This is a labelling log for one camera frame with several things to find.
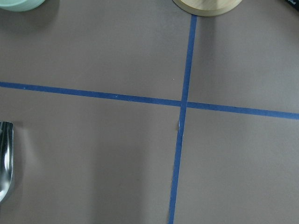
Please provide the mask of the silver metal ice scoop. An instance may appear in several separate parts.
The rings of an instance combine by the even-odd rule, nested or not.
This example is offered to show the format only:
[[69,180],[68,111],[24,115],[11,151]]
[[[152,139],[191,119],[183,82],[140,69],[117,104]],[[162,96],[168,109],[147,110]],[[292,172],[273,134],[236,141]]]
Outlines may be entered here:
[[14,125],[0,122],[0,204],[10,196],[14,188]]

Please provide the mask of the wooden stand with round base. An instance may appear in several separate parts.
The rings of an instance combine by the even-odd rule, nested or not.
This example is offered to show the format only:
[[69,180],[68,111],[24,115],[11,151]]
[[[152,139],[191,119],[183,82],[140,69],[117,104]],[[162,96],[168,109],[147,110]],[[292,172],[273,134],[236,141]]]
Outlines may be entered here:
[[233,10],[242,0],[174,0],[173,2],[187,13],[212,17]]

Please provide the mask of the green ceramic bowl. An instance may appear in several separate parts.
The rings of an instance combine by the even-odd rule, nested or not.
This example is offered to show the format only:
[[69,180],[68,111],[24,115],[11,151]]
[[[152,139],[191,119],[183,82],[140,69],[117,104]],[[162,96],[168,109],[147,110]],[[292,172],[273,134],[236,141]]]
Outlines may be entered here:
[[11,12],[25,12],[37,8],[45,0],[0,0],[0,8]]

